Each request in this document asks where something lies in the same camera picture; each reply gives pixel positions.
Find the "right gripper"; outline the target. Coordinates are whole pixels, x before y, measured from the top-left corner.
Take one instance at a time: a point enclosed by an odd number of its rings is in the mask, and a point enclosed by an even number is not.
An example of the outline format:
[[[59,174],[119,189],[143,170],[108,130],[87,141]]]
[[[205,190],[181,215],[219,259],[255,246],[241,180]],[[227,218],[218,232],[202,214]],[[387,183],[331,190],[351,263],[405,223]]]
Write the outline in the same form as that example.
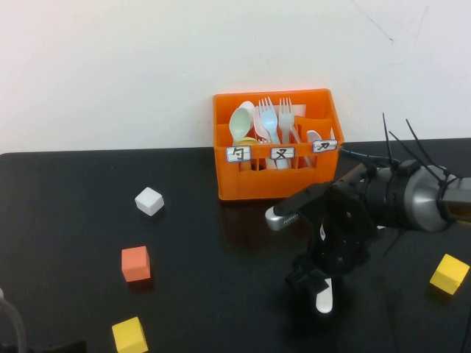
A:
[[[358,165],[334,182],[325,192],[325,215],[311,259],[326,278],[341,280],[345,274],[369,260],[368,245],[376,236],[364,203],[366,168]],[[286,282],[294,291],[320,292],[320,272],[309,257],[296,257]]]

